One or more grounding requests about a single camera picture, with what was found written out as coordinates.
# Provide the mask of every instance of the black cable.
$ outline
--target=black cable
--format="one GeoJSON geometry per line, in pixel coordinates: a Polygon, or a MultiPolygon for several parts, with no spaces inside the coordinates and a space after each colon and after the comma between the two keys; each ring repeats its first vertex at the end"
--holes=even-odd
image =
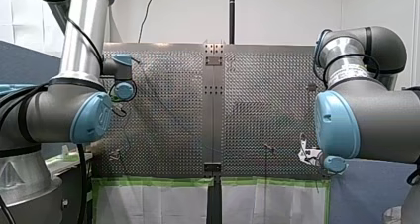
{"type": "Polygon", "coordinates": [[[143,26],[145,25],[146,19],[148,18],[148,15],[149,15],[149,7],[151,7],[152,1],[153,0],[149,0],[148,6],[146,7],[145,18],[143,19],[142,25],[140,26],[139,39],[137,40],[137,43],[139,43],[140,42],[140,39],[142,38],[143,26]]]}
{"type": "Polygon", "coordinates": [[[335,63],[339,59],[342,59],[342,58],[347,57],[347,56],[363,56],[363,57],[367,57],[367,58],[371,59],[373,61],[374,65],[376,66],[376,72],[375,72],[375,75],[374,75],[374,79],[377,79],[380,76],[379,62],[373,56],[369,56],[369,55],[366,55],[366,54],[343,54],[343,55],[339,55],[339,56],[335,57],[333,60],[331,60],[327,64],[327,66],[325,66],[324,73],[322,74],[322,82],[324,83],[325,89],[328,89],[328,81],[327,81],[328,69],[331,67],[331,65],[333,65],[333,63],[335,63]]]}
{"type": "Polygon", "coordinates": [[[98,60],[99,63],[99,67],[101,68],[101,73],[103,71],[103,67],[104,67],[104,63],[103,63],[103,57],[102,54],[99,53],[99,50],[96,48],[95,44],[93,43],[93,41],[89,38],[89,36],[87,36],[87,34],[85,32],[83,32],[83,30],[70,18],[66,17],[66,20],[73,25],[73,27],[75,29],[77,29],[77,31],[79,33],[81,33],[81,35],[83,35],[83,37],[89,42],[90,47],[93,49],[93,55],[96,57],[96,60],[98,60]]]}
{"type": "Polygon", "coordinates": [[[322,43],[322,39],[324,39],[325,34],[332,32],[331,29],[324,29],[321,34],[319,35],[318,41],[316,41],[316,48],[315,48],[315,55],[314,55],[314,59],[312,62],[312,71],[315,74],[315,76],[322,81],[321,76],[318,74],[318,72],[316,71],[316,66],[319,66],[319,53],[321,52],[321,43],[322,43]]]}
{"type": "Polygon", "coordinates": [[[4,105],[8,104],[9,102],[13,101],[14,99],[19,98],[26,93],[29,93],[34,88],[35,88],[35,86],[26,87],[26,88],[21,88],[19,90],[8,93],[7,95],[3,96],[0,99],[0,108],[2,108],[4,105]]]}
{"type": "Polygon", "coordinates": [[[81,203],[79,215],[77,218],[77,224],[83,224],[84,213],[86,211],[86,195],[87,195],[87,170],[86,170],[86,158],[84,156],[84,149],[82,144],[77,144],[77,150],[80,158],[80,175],[81,175],[81,203]]]}
{"type": "Polygon", "coordinates": [[[0,196],[0,207],[4,213],[9,224],[16,224],[15,218],[13,218],[12,213],[10,212],[9,208],[7,207],[6,203],[4,202],[3,198],[0,196]]]}
{"type": "Polygon", "coordinates": [[[0,118],[0,131],[1,131],[1,128],[3,127],[3,124],[4,124],[4,122],[6,121],[6,118],[7,118],[7,116],[10,114],[10,112],[12,112],[12,110],[18,105],[18,104],[20,104],[22,101],[24,101],[24,100],[26,100],[26,99],[29,99],[29,98],[31,98],[32,96],[34,96],[35,94],[37,94],[38,92],[40,92],[40,91],[42,91],[42,90],[44,90],[45,89],[45,86],[47,86],[48,84],[47,83],[43,83],[43,84],[41,84],[40,86],[38,86],[38,87],[33,87],[32,88],[32,90],[29,90],[29,91],[27,91],[27,90],[25,90],[27,93],[26,94],[24,94],[23,96],[22,96],[22,94],[21,94],[21,98],[17,98],[17,100],[14,102],[14,103],[12,103],[12,105],[10,105],[5,111],[4,111],[4,113],[1,115],[1,118],[0,118]]]}

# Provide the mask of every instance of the wire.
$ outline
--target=wire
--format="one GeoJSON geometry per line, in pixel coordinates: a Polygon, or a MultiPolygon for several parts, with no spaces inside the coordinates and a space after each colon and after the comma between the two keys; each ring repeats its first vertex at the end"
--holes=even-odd
{"type": "Polygon", "coordinates": [[[324,68],[324,73],[322,75],[322,82],[324,83],[324,86],[325,86],[326,89],[328,89],[328,81],[327,81],[328,69],[331,67],[331,65],[333,65],[333,63],[335,63],[339,59],[342,59],[342,58],[347,57],[347,56],[363,56],[363,57],[367,57],[367,58],[371,59],[373,61],[374,65],[376,66],[376,72],[375,72],[375,75],[374,75],[374,79],[377,79],[380,76],[379,62],[373,56],[369,56],[369,55],[366,55],[366,54],[343,54],[343,55],[339,55],[339,56],[335,57],[324,68]]]}
{"type": "Polygon", "coordinates": [[[114,108],[112,108],[111,110],[118,117],[127,117],[127,112],[124,109],[120,109],[120,111],[122,112],[122,114],[119,114],[118,112],[116,112],[114,108]]]}
{"type": "Polygon", "coordinates": [[[6,216],[6,219],[9,222],[9,224],[16,224],[15,218],[13,218],[12,213],[10,212],[9,208],[7,207],[6,203],[4,202],[1,196],[0,196],[0,207],[4,215],[6,216]]]}
{"type": "Polygon", "coordinates": [[[84,149],[82,144],[77,144],[77,150],[80,158],[80,175],[81,175],[81,203],[77,224],[83,224],[84,213],[86,210],[86,195],[87,195],[87,170],[86,170],[86,157],[84,156],[84,149]]]}
{"type": "Polygon", "coordinates": [[[96,48],[93,41],[89,38],[89,36],[87,36],[87,34],[85,32],[83,32],[83,30],[73,20],[71,20],[68,17],[65,17],[65,18],[89,42],[90,47],[93,49],[93,55],[96,57],[96,60],[98,60],[99,67],[101,68],[101,73],[102,73],[103,67],[104,67],[103,57],[102,57],[101,53],[99,53],[99,50],[96,48]]]}
{"type": "Polygon", "coordinates": [[[35,94],[37,94],[38,92],[40,92],[41,90],[45,89],[45,86],[47,86],[47,83],[43,83],[38,87],[32,87],[31,90],[25,90],[26,94],[21,94],[21,98],[17,99],[14,103],[12,103],[12,105],[10,105],[2,114],[1,119],[0,119],[0,131],[1,128],[3,127],[4,122],[6,121],[7,116],[10,114],[10,112],[12,112],[12,110],[18,105],[20,104],[22,101],[31,98],[32,96],[34,96],[35,94]]]}
{"type": "Polygon", "coordinates": [[[139,43],[140,42],[140,39],[142,38],[143,26],[145,25],[146,19],[148,18],[148,15],[149,15],[149,7],[151,6],[152,1],[153,0],[149,0],[148,6],[146,7],[145,18],[143,19],[142,25],[140,26],[139,39],[137,40],[137,43],[139,43]]]}
{"type": "Polygon", "coordinates": [[[319,53],[321,53],[321,42],[324,39],[324,36],[329,32],[332,32],[331,29],[324,29],[319,35],[318,41],[316,41],[315,55],[312,62],[312,71],[320,81],[322,81],[322,78],[316,71],[316,66],[319,66],[319,53]]]}

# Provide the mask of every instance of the gray panel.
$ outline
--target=gray panel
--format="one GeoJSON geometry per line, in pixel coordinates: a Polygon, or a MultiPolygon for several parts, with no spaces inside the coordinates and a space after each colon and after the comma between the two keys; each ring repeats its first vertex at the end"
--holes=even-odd
{"type": "Polygon", "coordinates": [[[223,176],[319,177],[315,167],[297,157],[301,132],[309,145],[316,141],[317,91],[307,90],[309,83],[321,88],[312,73],[313,51],[313,47],[225,46],[223,176]]]}
{"type": "Polygon", "coordinates": [[[386,209],[404,203],[408,175],[416,165],[348,160],[343,175],[331,182],[330,224],[381,224],[386,209]]]}
{"type": "Polygon", "coordinates": [[[94,174],[202,176],[203,46],[109,44],[105,52],[130,53],[141,65],[133,63],[138,94],[124,104],[128,116],[114,116],[93,148],[94,174]]]}

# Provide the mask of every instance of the metal bracket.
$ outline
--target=metal bracket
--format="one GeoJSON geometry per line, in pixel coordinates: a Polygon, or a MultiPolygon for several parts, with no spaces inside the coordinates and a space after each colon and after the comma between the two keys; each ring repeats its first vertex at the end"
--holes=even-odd
{"type": "Polygon", "coordinates": [[[222,171],[222,164],[218,163],[204,163],[204,171],[205,172],[221,172],[222,171]]]}
{"type": "Polygon", "coordinates": [[[223,58],[220,56],[207,56],[206,66],[222,66],[223,58]]]}

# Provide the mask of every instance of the white wall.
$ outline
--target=white wall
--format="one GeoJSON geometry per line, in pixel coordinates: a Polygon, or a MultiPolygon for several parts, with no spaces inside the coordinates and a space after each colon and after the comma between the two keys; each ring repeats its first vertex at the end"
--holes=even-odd
{"type": "Polygon", "coordinates": [[[343,0],[343,29],[384,26],[395,31],[407,48],[407,65],[399,75],[396,88],[408,87],[416,83],[416,69],[413,63],[417,50],[414,51],[417,0],[343,0]]]}
{"type": "MultiPolygon", "coordinates": [[[[116,0],[111,40],[136,42],[149,0],[116,0]]],[[[341,27],[341,0],[236,0],[237,44],[313,45],[341,27]]],[[[142,42],[229,41],[229,0],[154,0],[142,42]]]]}
{"type": "Polygon", "coordinates": [[[60,56],[64,36],[42,0],[0,0],[0,40],[60,56]]]}
{"type": "Polygon", "coordinates": [[[341,0],[237,0],[237,44],[314,45],[341,28],[341,0]]]}

